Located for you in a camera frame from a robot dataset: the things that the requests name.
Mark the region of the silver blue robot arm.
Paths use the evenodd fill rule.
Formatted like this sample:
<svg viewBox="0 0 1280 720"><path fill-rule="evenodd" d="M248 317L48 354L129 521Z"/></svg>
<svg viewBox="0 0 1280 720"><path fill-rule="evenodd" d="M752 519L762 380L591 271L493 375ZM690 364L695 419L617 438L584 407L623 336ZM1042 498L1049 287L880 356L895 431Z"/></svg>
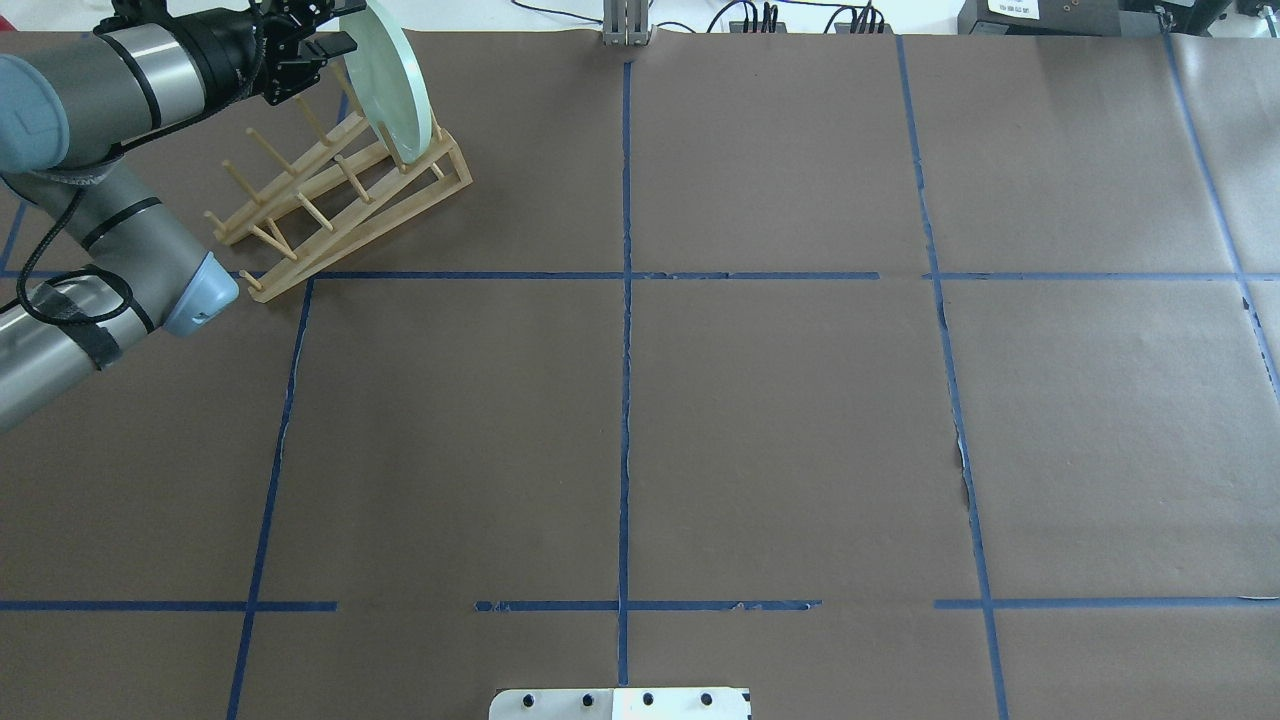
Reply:
<svg viewBox="0 0 1280 720"><path fill-rule="evenodd" d="M352 53L328 22L364 1L251 1L173 14L115 1L88 38L3 56L3 184L52 218L3 307L10 430L155 331L186 337L238 283L125 165L136 149L236 102L271 105Z"/></svg>

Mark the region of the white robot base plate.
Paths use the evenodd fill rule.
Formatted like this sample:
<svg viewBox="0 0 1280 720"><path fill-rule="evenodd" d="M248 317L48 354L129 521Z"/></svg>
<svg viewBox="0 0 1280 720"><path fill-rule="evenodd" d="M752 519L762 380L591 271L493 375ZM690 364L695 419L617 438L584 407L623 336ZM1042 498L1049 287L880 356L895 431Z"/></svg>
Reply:
<svg viewBox="0 0 1280 720"><path fill-rule="evenodd" d="M751 719L749 689L618 687L506 689L489 719Z"/></svg>

